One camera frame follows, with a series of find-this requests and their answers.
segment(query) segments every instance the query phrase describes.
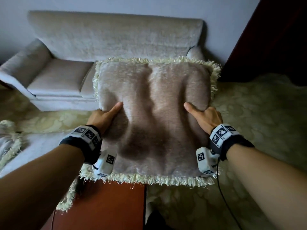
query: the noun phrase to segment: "sofa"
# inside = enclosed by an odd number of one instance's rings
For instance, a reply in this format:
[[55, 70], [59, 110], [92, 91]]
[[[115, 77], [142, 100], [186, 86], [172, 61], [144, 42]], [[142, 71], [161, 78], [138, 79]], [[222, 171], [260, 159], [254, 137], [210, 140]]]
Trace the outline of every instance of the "sofa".
[[30, 11], [36, 39], [0, 67], [41, 111], [94, 110], [95, 61], [112, 57], [204, 59], [201, 19]]

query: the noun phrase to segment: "sofa arm bolster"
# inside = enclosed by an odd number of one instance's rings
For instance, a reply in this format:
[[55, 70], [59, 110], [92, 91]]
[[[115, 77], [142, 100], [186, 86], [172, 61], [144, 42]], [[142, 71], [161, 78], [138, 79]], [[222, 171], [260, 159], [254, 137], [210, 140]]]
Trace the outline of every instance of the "sofa arm bolster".
[[194, 46], [192, 47], [187, 54], [187, 57], [189, 59], [198, 59], [198, 60], [205, 60], [205, 57], [203, 53], [201, 52], [201, 47], [200, 46]]
[[0, 80], [13, 85], [30, 99], [36, 99], [27, 87], [50, 61], [51, 53], [38, 39], [0, 66]]

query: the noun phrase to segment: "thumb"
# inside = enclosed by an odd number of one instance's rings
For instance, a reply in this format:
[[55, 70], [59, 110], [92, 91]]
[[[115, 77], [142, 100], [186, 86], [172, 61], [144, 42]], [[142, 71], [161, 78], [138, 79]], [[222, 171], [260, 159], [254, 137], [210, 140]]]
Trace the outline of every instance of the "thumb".
[[193, 115], [196, 119], [200, 116], [201, 112], [196, 110], [190, 103], [185, 102], [183, 106], [185, 107], [186, 111]]
[[112, 107], [112, 109], [108, 112], [108, 115], [110, 118], [113, 118], [122, 108], [123, 102], [118, 102], [115, 104], [115, 106]]

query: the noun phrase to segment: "cable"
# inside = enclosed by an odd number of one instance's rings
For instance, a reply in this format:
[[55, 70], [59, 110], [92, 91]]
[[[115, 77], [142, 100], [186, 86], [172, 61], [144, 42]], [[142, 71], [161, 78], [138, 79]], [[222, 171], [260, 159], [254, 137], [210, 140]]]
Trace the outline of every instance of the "cable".
[[216, 172], [217, 172], [217, 177], [216, 177], [216, 178], [217, 178], [217, 185], [218, 185], [218, 187], [219, 187], [219, 190], [220, 190], [220, 193], [221, 193], [221, 195], [222, 195], [222, 198], [223, 198], [223, 200], [224, 200], [224, 202], [225, 202], [225, 204], [226, 204], [226, 207], [228, 208], [230, 214], [232, 215], [233, 219], [234, 219], [235, 222], [237, 223], [238, 228], [239, 228], [240, 230], [243, 230], [242, 227], [241, 227], [241, 225], [240, 225], [240, 223], [239, 223], [239, 221], [237, 220], [237, 218], [235, 217], [235, 215], [232, 213], [230, 207], [228, 206], [228, 204], [227, 204], [227, 202], [226, 202], [226, 199], [224, 198], [224, 195], [223, 195], [222, 190], [221, 190], [221, 188], [220, 188], [220, 182], [219, 182], [219, 162], [220, 162], [220, 159], [218, 159], [218, 161], [217, 161], [217, 167], [216, 167]]

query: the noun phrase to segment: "wristband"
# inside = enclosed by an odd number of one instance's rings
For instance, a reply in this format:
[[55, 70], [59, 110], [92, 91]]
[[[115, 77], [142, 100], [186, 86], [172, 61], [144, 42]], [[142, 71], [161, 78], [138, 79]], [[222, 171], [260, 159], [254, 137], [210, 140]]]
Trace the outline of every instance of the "wristband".
[[226, 158], [229, 148], [238, 143], [246, 147], [254, 147], [254, 145], [240, 135], [232, 126], [222, 123], [213, 129], [209, 137], [209, 148], [214, 154], [219, 154], [221, 161]]
[[80, 148], [84, 155], [84, 162], [93, 165], [99, 158], [102, 140], [98, 128], [87, 125], [75, 128], [59, 144]]

